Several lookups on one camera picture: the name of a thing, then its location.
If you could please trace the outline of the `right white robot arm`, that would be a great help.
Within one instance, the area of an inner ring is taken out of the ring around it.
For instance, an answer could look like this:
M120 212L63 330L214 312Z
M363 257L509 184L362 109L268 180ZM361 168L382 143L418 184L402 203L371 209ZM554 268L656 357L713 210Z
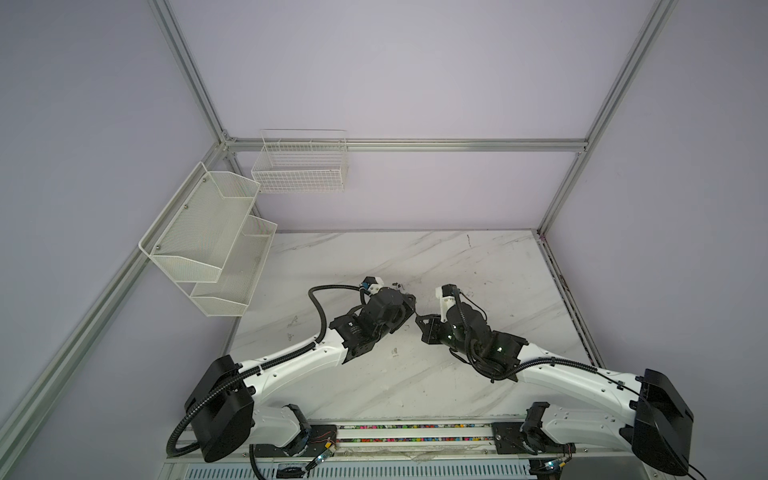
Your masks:
M418 315L428 345L443 345L490 382L533 384L584 402L597 414L558 413L548 400L534 402L520 428L531 454L549 446L601 445L632 452L668 475L687 476L694 414L664 373L609 371L553 354L490 328L486 315L453 297L438 314Z

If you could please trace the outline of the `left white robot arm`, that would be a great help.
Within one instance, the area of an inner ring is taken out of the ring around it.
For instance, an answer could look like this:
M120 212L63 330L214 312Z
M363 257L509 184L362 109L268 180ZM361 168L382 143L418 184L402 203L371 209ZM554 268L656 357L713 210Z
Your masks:
M360 303L329 321L316 294L348 290ZM201 451L207 462L218 461L243 445L265 423L254 417L257 406L279 389L335 368L368 352L416 314L416 297L396 286L368 277L359 286L329 284L309 289L319 333L295 349L260 360L235 362L227 354L214 360L184 403L184 416L170 434L166 455L177 458Z

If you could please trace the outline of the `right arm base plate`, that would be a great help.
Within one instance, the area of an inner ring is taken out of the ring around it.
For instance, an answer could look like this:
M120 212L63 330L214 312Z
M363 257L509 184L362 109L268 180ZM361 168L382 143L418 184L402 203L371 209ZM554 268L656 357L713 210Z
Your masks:
M568 455L576 450L573 443L557 443L540 428L527 428L524 422L495 422L491 429L496 453L500 455Z

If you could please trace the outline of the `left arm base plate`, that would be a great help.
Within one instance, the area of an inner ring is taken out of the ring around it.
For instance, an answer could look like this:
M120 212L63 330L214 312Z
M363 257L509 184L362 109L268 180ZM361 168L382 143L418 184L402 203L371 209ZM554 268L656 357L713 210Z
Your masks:
M272 444L254 444L256 458L291 458L317 457L326 449L327 443L335 444L338 427L332 424L314 424L309 430L304 430L284 447Z

